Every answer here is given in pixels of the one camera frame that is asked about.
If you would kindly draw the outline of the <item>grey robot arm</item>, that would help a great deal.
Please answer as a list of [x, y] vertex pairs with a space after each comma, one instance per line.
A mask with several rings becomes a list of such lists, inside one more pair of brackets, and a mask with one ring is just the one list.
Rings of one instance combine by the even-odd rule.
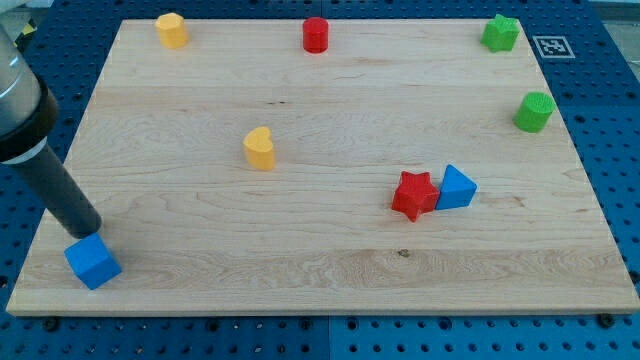
[[1, 161], [43, 145], [57, 117], [55, 96], [1, 27]]

